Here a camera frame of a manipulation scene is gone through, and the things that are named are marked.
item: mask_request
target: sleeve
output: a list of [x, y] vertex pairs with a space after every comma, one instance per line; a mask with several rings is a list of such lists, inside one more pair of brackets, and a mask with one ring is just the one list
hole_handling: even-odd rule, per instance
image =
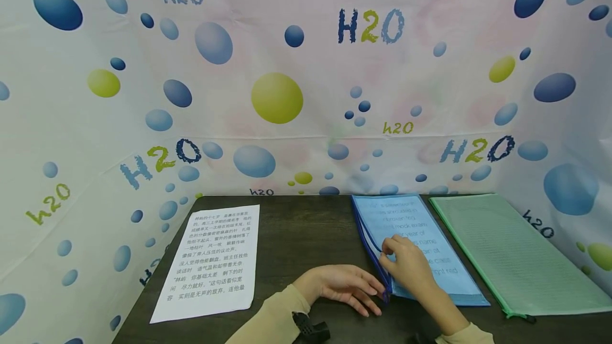
[[226, 344], [291, 344], [300, 333], [291, 312], [310, 312], [310, 305], [293, 284], [267, 298]]
[[466, 328], [451, 336], [441, 335], [436, 339], [438, 344], [494, 344], [491, 333], [480, 331], [480, 328], [470, 323]]

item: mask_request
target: fabric wall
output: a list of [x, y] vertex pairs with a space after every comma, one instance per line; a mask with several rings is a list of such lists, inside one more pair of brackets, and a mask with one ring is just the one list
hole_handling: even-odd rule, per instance
[[0, 341], [112, 341], [203, 194], [495, 191], [612, 294], [610, 1], [3, 0]]

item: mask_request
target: hand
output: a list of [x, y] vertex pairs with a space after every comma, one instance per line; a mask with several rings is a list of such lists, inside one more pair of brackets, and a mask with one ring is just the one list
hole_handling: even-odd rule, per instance
[[384, 285], [369, 272], [351, 264], [315, 267], [295, 280], [293, 285], [310, 305], [322, 296], [346, 303], [363, 316], [370, 315], [364, 305], [374, 314], [382, 314], [369, 295], [382, 295]]

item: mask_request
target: paper sheet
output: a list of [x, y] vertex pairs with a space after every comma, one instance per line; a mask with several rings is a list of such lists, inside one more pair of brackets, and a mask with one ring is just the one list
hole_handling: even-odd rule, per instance
[[258, 227], [258, 204], [194, 212], [150, 323], [249, 308]]

